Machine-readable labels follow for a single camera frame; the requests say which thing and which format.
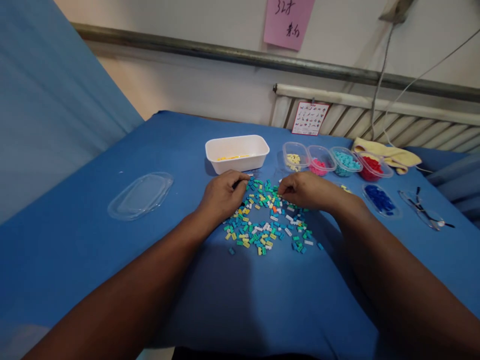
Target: eyeglasses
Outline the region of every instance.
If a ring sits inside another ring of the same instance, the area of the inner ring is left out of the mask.
[[[454,225],[446,223],[440,215],[436,212],[431,210],[426,210],[422,204],[420,199],[420,187],[416,188],[416,193],[412,191],[398,191],[400,197],[410,205],[415,211],[418,217],[429,227],[440,231],[441,228],[444,226],[448,226],[450,228],[455,228]]]

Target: hand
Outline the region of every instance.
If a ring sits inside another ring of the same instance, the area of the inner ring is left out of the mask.
[[[217,226],[240,207],[249,180],[250,176],[235,170],[228,170],[215,177],[206,186],[196,211],[211,219]]]
[[[362,201],[310,171],[296,172],[284,178],[278,187],[278,194],[301,208],[329,213],[338,207]]]

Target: electrical cable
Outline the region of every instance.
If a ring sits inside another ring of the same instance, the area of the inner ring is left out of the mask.
[[[382,68],[382,73],[380,75],[380,80],[378,81],[378,85],[377,85],[377,88],[375,90],[375,95],[373,97],[373,102],[372,102],[372,109],[371,109],[371,119],[370,119],[370,122],[371,122],[371,133],[372,133],[372,141],[375,141],[375,127],[374,127],[374,111],[375,111],[375,102],[377,100],[377,95],[378,95],[378,92],[379,92],[379,88],[380,88],[380,84],[382,83],[382,79],[383,79],[383,75],[384,75],[384,70],[385,70],[385,64],[387,62],[387,54],[388,54],[388,50],[389,50],[389,45],[390,45],[390,39],[392,37],[392,32],[394,30],[394,27],[395,25],[392,25],[391,27],[391,30],[390,30],[390,34],[388,36],[388,42],[387,42],[387,45],[386,45],[386,49],[385,49],[385,58],[384,58],[384,61],[383,61],[383,68]],[[385,111],[385,114],[383,115],[382,119],[380,120],[381,123],[382,123],[382,133],[385,134],[385,137],[386,137],[386,140],[388,141],[388,143],[393,146],[394,148],[396,148],[395,145],[392,144],[392,141],[389,137],[389,134],[387,133],[387,130],[385,129],[385,119],[387,118],[387,115],[390,111],[390,109],[392,108],[392,106],[402,97],[402,95],[409,89],[410,86],[412,86],[417,80],[420,80],[423,76],[425,76],[426,74],[428,74],[430,71],[432,71],[433,69],[435,69],[438,65],[440,65],[441,63],[443,63],[445,60],[447,60],[449,57],[451,57],[453,54],[455,54],[458,50],[460,50],[466,43],[468,43],[471,39],[473,39],[478,33],[480,33],[480,28],[475,31],[467,40],[465,40],[462,44],[460,44],[460,46],[458,46],[455,50],[453,50],[451,53],[449,53],[447,56],[445,56],[442,60],[440,60],[439,62],[437,62],[435,65],[433,65],[431,68],[429,68],[427,71],[425,71],[423,74],[421,74],[419,77],[415,78],[411,83],[409,83],[406,88],[403,89],[403,91],[400,93],[400,95],[398,95],[396,97],[395,100],[393,100],[387,107],[386,111]],[[427,172],[427,173],[433,173],[433,171],[430,171],[430,170],[425,170],[425,169],[422,169],[421,167],[418,167],[418,166],[415,166],[418,170],[421,170],[421,171],[424,171],[424,172]]]
[[[394,32],[395,24],[391,24],[390,33],[388,34],[388,40],[386,41],[385,48],[385,57],[383,58],[383,65],[381,67],[380,78],[378,79],[378,84],[376,85],[375,95],[373,95],[373,101],[371,102],[371,114],[370,114],[370,124],[371,124],[371,140],[375,140],[375,127],[374,127],[374,118],[375,118],[375,104],[377,103],[377,96],[379,94],[380,85],[384,79],[385,66],[387,65],[387,59],[389,57],[389,47],[390,40],[392,39],[392,33]]]
[[[474,38],[475,35],[477,35],[478,33],[480,33],[480,28],[475,31],[473,33],[472,36],[470,36],[467,40],[465,40],[460,46],[458,46],[455,50],[453,50],[451,53],[449,53],[447,56],[445,56],[442,60],[440,60],[439,62],[437,62],[434,66],[432,66],[431,68],[429,68],[427,71],[425,71],[423,74],[421,74],[419,77],[417,77],[415,80],[413,80],[411,83],[409,83],[406,88],[403,89],[403,91],[400,93],[400,95],[397,96],[397,98],[395,100],[393,100],[390,105],[388,105],[386,111],[385,111],[385,115],[383,116],[383,118],[381,119],[382,121],[382,132],[383,134],[385,134],[386,136],[386,139],[388,141],[388,143],[393,146],[394,148],[396,148],[395,145],[392,144],[391,140],[390,140],[390,137],[385,129],[385,118],[387,117],[387,114],[389,113],[390,109],[392,108],[392,106],[402,97],[402,95],[408,90],[408,88],[410,86],[412,86],[417,80],[421,79],[423,76],[425,76],[426,74],[428,74],[430,71],[432,71],[433,69],[435,69],[438,65],[440,65],[441,63],[443,63],[445,60],[447,60],[450,56],[452,56],[453,54],[455,54],[458,50],[460,50],[460,48],[462,48],[466,43],[468,43],[471,39]]]

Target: blue curtain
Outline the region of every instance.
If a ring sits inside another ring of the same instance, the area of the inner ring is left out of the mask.
[[[53,0],[0,1],[0,224],[143,122]]]
[[[427,179],[480,229],[480,154],[456,161]]]

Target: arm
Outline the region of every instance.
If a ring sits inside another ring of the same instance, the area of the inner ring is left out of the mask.
[[[358,196],[311,172],[286,177],[278,193],[300,207],[326,211],[335,218],[365,292],[418,355],[480,357],[480,321]]]
[[[23,359],[135,359],[202,242],[242,203],[248,179],[232,170],[214,178],[195,212],[79,302]]]

